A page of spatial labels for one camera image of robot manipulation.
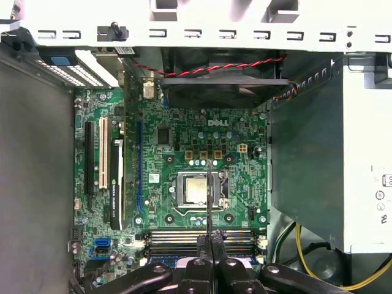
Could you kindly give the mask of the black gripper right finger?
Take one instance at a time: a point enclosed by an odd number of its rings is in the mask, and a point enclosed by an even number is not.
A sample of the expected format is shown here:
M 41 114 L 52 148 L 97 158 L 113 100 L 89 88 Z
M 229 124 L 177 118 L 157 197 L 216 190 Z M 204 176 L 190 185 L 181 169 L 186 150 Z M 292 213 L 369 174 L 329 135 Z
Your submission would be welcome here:
M 213 233 L 213 256 L 219 293 L 348 293 L 277 263 L 262 266 L 259 272 L 255 272 L 240 259 L 229 257 L 224 241 L 225 233 L 216 230 Z

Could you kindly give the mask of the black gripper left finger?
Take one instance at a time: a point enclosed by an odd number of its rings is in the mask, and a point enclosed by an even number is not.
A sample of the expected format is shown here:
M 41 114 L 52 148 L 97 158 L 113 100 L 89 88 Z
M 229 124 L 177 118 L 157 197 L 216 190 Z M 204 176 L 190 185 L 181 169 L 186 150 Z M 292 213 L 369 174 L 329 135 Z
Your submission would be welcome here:
M 184 267 L 151 263 L 102 286 L 103 293 L 209 293 L 213 283 L 211 237 L 197 240 L 197 256 Z

